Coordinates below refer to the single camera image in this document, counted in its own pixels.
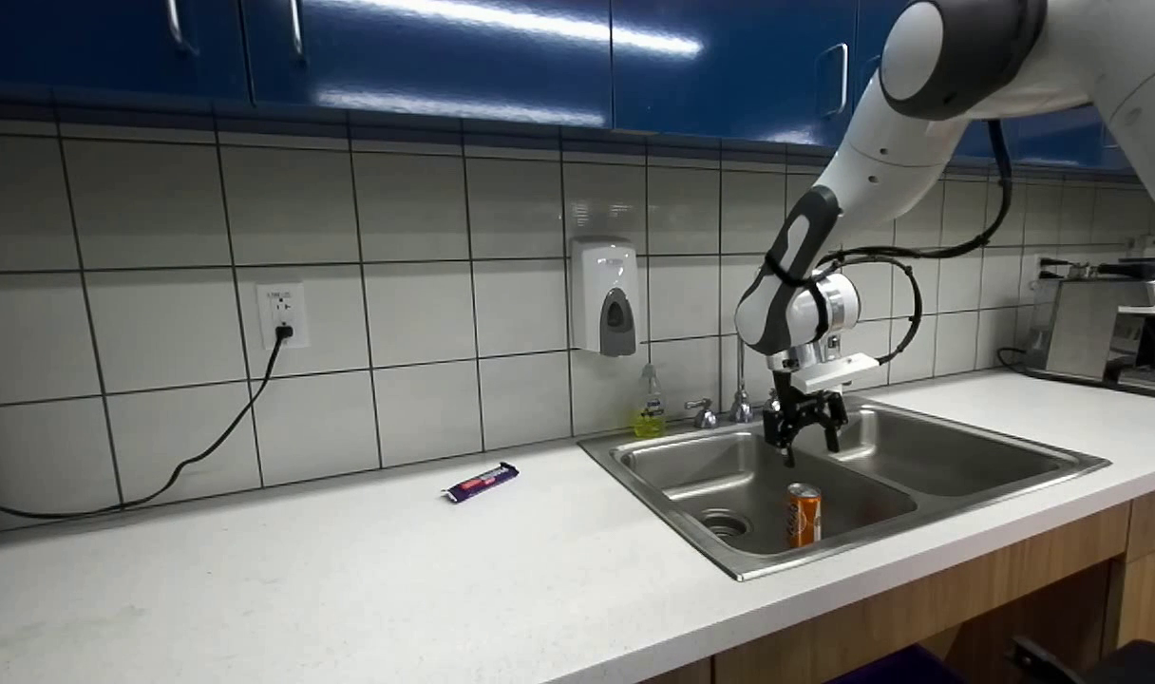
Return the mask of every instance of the counter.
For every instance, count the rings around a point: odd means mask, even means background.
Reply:
[[[874,399],[1113,464],[745,585],[578,445],[0,536],[0,684],[642,680],[1155,490],[1155,399],[1026,376]],[[517,483],[441,502],[502,456]]]

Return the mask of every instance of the drain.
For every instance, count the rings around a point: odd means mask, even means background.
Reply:
[[[722,540],[745,536],[745,521],[737,521],[737,517],[703,517],[703,528],[710,528]]]

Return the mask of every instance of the wall-mounted dispenser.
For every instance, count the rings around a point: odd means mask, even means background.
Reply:
[[[574,243],[574,342],[604,357],[638,350],[638,251],[627,243]]]

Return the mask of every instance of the kitchen sink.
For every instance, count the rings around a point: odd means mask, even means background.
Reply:
[[[824,448],[821,429],[802,429],[790,464],[764,441],[760,422],[593,441],[585,452],[741,581],[1106,467],[1094,456],[870,403],[851,410],[840,452]],[[794,543],[790,486],[821,494],[817,543]]]

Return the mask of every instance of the white tile wall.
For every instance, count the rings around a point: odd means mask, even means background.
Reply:
[[[365,277],[376,365],[475,357],[471,266],[376,266]]]
[[[0,137],[0,270],[76,270],[57,141]]]
[[[160,486],[258,384],[266,281],[304,285],[312,346],[281,353],[255,414],[167,502],[623,433],[646,365],[669,414],[726,407],[737,296],[817,175],[414,125],[0,122],[0,502],[95,509]],[[840,243],[938,247],[992,213],[988,179],[950,175]],[[570,239],[638,247],[634,357],[570,350]],[[862,388],[988,369],[1041,315],[1041,255],[1132,239],[1155,243],[1140,186],[1022,179],[984,255],[916,262],[923,334]],[[908,285],[881,266],[855,281],[866,319],[843,346],[885,353]],[[771,391],[756,353],[745,388]]]
[[[353,156],[365,262],[467,258],[464,160]]]
[[[783,224],[783,171],[722,171],[722,251],[764,255]]]
[[[110,418],[125,502],[160,490],[175,464],[205,452],[243,403],[243,384],[114,395]],[[251,418],[243,418],[236,433],[209,460],[186,467],[160,502],[255,490],[258,483],[255,433]]]
[[[475,262],[479,353],[566,350],[562,262]]]
[[[87,266],[228,266],[217,148],[68,141]]]
[[[562,175],[543,160],[467,160],[471,255],[559,258]]]
[[[281,350],[274,376],[369,369],[369,334],[357,266],[239,270],[239,312],[247,372],[262,376],[274,334],[262,327],[262,285],[300,285],[308,312],[308,350]]]
[[[380,467],[369,372],[274,380],[255,414],[266,483]]]
[[[0,407],[0,502],[38,513],[118,505],[103,403]]]
[[[384,464],[483,448],[475,361],[376,372]]]
[[[718,334],[718,300],[714,258],[650,262],[650,338]]]
[[[224,148],[236,262],[353,262],[346,152]]]
[[[566,353],[479,361],[486,448],[570,437]]]
[[[570,239],[619,239],[646,255],[646,167],[566,163]]]
[[[0,277],[0,403],[99,395],[80,277]]]
[[[650,255],[718,251],[718,171],[650,167]]]
[[[106,391],[247,380],[228,270],[87,277]]]

